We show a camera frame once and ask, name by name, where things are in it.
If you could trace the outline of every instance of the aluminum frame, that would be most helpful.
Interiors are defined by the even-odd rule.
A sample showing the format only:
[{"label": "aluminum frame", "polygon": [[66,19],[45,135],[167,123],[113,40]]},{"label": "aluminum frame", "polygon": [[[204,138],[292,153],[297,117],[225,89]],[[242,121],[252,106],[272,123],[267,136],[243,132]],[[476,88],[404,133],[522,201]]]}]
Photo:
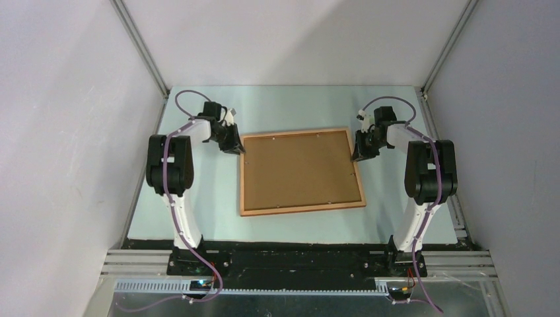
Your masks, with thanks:
[{"label": "aluminum frame", "polygon": [[[92,296],[84,316],[107,316],[113,305],[114,293],[119,283],[157,281],[184,284],[190,280],[204,277],[167,276],[166,270],[171,251],[167,250],[110,250],[107,253],[98,288]],[[426,283],[478,282],[489,315],[494,317],[510,316],[499,284],[494,263],[488,251],[424,251],[428,276],[422,278]],[[356,295],[380,296],[386,294],[391,283],[406,282],[405,277],[376,277],[379,291],[305,291],[272,292],[266,290],[224,289],[224,294],[241,295]],[[177,291],[156,291],[149,287],[129,287],[128,293],[177,293]]]},{"label": "aluminum frame", "polygon": [[[416,87],[416,96],[418,98],[418,104],[420,105],[420,111],[422,112],[422,116],[424,117],[424,123],[426,125],[426,129],[428,130],[429,136],[440,139],[439,134],[437,133],[434,117],[430,110],[430,106],[428,104],[428,100],[426,98],[426,94],[424,93],[422,88]],[[468,229],[465,222],[465,217],[463,214],[463,209],[461,208],[461,204],[457,195],[453,195],[449,197],[448,200],[448,207],[449,212],[451,213],[451,220],[453,221],[453,226],[455,229],[455,235],[457,239],[468,239]]]},{"label": "aluminum frame", "polygon": [[126,7],[124,1],[111,0],[111,4],[113,4],[115,12],[119,16],[126,32],[128,33],[128,36],[130,37],[130,40],[132,41],[132,44],[138,51],[138,54],[140,55],[144,66],[146,66],[146,68],[148,69],[148,72],[150,73],[150,76],[158,87],[161,95],[163,96],[163,98],[167,98],[167,96],[169,95],[169,88],[167,88],[167,86],[165,85],[165,81],[161,73],[159,72],[154,58],[150,54],[150,51],[148,50],[144,39],[142,39],[140,31],[138,31],[138,28],[136,27],[136,24],[134,23],[134,20],[132,19],[132,16],[130,15],[130,12],[128,11],[128,8]]},{"label": "aluminum frame", "polygon": [[426,81],[424,82],[424,85],[422,86],[422,91],[424,93],[427,93],[432,87],[432,84],[434,83],[434,80],[436,79],[441,67],[443,66],[443,64],[447,60],[447,57],[449,56],[449,53],[457,43],[459,36],[463,32],[465,25],[467,25],[467,22],[475,11],[479,1],[480,0],[469,0],[469,2],[467,2],[467,4],[465,5],[463,12],[461,12],[461,15],[459,16],[459,20],[453,27],[451,34],[449,34],[445,45],[443,45],[443,49],[439,53],[436,63],[433,65],[430,73],[428,74],[428,77],[426,78]]},{"label": "aluminum frame", "polygon": [[[154,129],[152,130],[152,134],[156,134],[157,131],[159,130],[161,121],[163,119],[163,114],[165,113],[166,105],[167,105],[167,98],[163,98],[162,106],[158,114],[158,120],[156,125],[154,126]],[[138,204],[138,198],[140,197],[140,190],[142,189],[142,184],[144,183],[145,177],[146,177],[146,163],[144,163],[144,165],[142,166],[142,171],[140,173],[140,176],[138,177],[136,188],[134,189],[133,201],[130,205],[130,208],[128,209],[128,214],[126,216],[123,232],[118,242],[119,248],[123,246],[125,240],[127,239],[128,230],[130,229],[130,224],[132,223],[132,218],[134,217],[134,211],[136,210],[136,205]]]}]

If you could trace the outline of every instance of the wooden picture frame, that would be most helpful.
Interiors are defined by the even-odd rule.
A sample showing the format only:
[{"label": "wooden picture frame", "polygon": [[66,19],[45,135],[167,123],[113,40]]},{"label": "wooden picture frame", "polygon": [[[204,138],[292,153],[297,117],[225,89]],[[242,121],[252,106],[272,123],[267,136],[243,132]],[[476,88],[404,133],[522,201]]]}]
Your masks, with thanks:
[{"label": "wooden picture frame", "polygon": [[[347,128],[243,135],[241,142],[247,150],[247,153],[240,156],[240,214],[243,217],[356,208],[365,207],[367,204],[357,163],[351,161],[353,142]],[[273,160],[281,167],[272,166],[271,164],[274,164],[274,162],[269,162]],[[288,174],[292,173],[290,175],[294,175],[297,171],[304,171],[304,174],[309,175],[309,178],[312,179],[308,186],[301,183],[303,176],[299,173],[296,175],[296,178],[299,176],[296,184],[279,185],[278,183],[272,183],[270,185],[273,182],[269,181],[270,179],[285,181]],[[276,174],[268,177],[267,173]],[[320,180],[322,175],[326,175],[328,180]],[[258,185],[249,184],[252,181],[247,180],[247,177],[253,180],[258,179],[260,182]],[[323,186],[326,189],[324,191],[319,189],[316,190],[316,194],[304,196],[300,192],[294,192],[295,190],[291,189],[291,185],[308,190],[317,186]],[[269,199],[275,199],[277,194],[282,196],[281,190],[277,191],[277,194],[265,192],[268,187],[278,190],[279,186],[286,189],[287,192],[292,191],[291,194],[285,194],[283,199],[297,196],[299,204],[290,205],[286,202],[274,206],[274,202],[262,201],[264,198],[261,197],[263,196]],[[328,199],[323,203],[301,204],[305,197],[308,197],[305,199],[312,201],[325,198],[319,197],[325,195],[332,195],[333,199]]]}]

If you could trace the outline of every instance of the white wall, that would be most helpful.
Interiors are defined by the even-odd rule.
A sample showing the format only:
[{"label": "white wall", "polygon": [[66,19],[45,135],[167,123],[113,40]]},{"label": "white wall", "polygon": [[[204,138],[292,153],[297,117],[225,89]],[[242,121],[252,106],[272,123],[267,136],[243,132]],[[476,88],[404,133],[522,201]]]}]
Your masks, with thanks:
[{"label": "white wall", "polygon": [[467,0],[126,3],[168,86],[422,85]]},{"label": "white wall", "polygon": [[560,315],[560,1],[482,1],[429,93],[515,316]]},{"label": "white wall", "polygon": [[81,316],[161,97],[109,1],[2,1],[0,313]]}]

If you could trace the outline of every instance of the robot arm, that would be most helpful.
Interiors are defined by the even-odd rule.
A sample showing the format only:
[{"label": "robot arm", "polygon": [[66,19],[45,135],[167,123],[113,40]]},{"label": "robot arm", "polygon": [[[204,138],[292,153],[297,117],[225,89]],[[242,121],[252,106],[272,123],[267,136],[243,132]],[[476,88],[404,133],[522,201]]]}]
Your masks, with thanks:
[{"label": "robot arm", "polygon": [[192,248],[197,248],[202,241],[190,201],[190,188],[194,180],[192,148],[212,140],[225,153],[244,153],[233,115],[233,109],[229,110],[216,102],[205,102],[204,110],[194,117],[191,126],[171,138],[167,159],[167,187],[174,208],[171,208],[169,197],[163,188],[164,143],[167,136],[150,137],[146,181],[156,194],[162,196],[167,209],[174,210],[173,216],[180,228],[179,231],[174,229],[174,245],[181,250],[188,249],[181,235]]},{"label": "robot arm", "polygon": [[358,118],[362,128],[356,131],[353,161],[372,159],[380,154],[379,149],[382,147],[397,148],[407,155],[404,183],[409,199],[403,221],[390,241],[390,248],[395,253],[409,254],[416,238],[415,250],[421,250],[425,229],[433,215],[447,197],[454,195],[457,190],[453,143],[430,139],[438,152],[442,193],[438,205],[429,208],[436,201],[438,181],[435,169],[429,169],[429,164],[435,162],[428,138],[407,126],[407,123],[397,121],[391,107],[377,108],[373,124],[370,124],[370,118],[363,110],[360,110]]}]

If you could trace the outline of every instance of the brown cardboard backing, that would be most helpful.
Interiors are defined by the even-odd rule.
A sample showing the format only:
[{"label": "brown cardboard backing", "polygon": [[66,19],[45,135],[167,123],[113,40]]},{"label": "brown cardboard backing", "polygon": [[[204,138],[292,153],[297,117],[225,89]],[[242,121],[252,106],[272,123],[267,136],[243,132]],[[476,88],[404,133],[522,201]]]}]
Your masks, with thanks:
[{"label": "brown cardboard backing", "polygon": [[348,129],[244,135],[241,215],[364,207]]}]

